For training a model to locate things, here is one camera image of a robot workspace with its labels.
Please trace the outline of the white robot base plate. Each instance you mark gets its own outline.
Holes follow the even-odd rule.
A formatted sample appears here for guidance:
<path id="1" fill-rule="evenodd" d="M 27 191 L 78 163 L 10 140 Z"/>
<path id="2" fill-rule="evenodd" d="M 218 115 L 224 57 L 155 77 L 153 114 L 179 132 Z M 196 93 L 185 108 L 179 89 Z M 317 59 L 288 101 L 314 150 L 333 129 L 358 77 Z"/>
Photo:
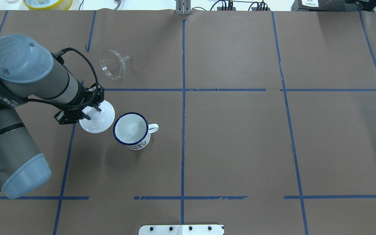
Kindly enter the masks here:
<path id="1" fill-rule="evenodd" d="M 224 225 L 146 225 L 141 226 L 139 235 L 224 235 Z"/>

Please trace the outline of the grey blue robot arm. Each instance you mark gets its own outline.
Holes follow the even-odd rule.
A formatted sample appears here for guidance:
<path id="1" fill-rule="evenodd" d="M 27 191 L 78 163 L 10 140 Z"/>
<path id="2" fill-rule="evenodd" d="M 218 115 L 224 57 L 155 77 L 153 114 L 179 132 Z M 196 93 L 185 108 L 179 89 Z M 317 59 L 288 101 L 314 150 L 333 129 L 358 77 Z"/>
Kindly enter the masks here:
<path id="1" fill-rule="evenodd" d="M 95 83 L 89 88 L 64 65 L 67 52 L 51 53 L 30 36 L 12 33 L 0 37 L 0 192 L 9 199 L 24 196 L 46 183 L 52 171 L 16 108 L 29 102 L 54 106 L 61 125 L 90 120 L 87 107 L 101 111 L 104 89 L 85 57 Z"/>

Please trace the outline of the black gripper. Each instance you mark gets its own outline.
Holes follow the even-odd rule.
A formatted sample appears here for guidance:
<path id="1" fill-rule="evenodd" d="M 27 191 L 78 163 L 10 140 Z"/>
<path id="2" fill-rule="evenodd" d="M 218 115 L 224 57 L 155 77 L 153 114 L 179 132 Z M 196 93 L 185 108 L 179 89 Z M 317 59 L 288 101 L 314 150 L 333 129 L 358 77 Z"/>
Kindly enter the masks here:
<path id="1" fill-rule="evenodd" d="M 54 119 L 60 125 L 76 124 L 80 119 L 91 119 L 83 109 L 89 106 L 101 113 L 102 107 L 100 103 L 103 101 L 104 88 L 102 86 L 93 84 L 88 89 L 79 84 L 75 98 L 66 105 L 58 107 L 60 111 L 54 115 Z"/>

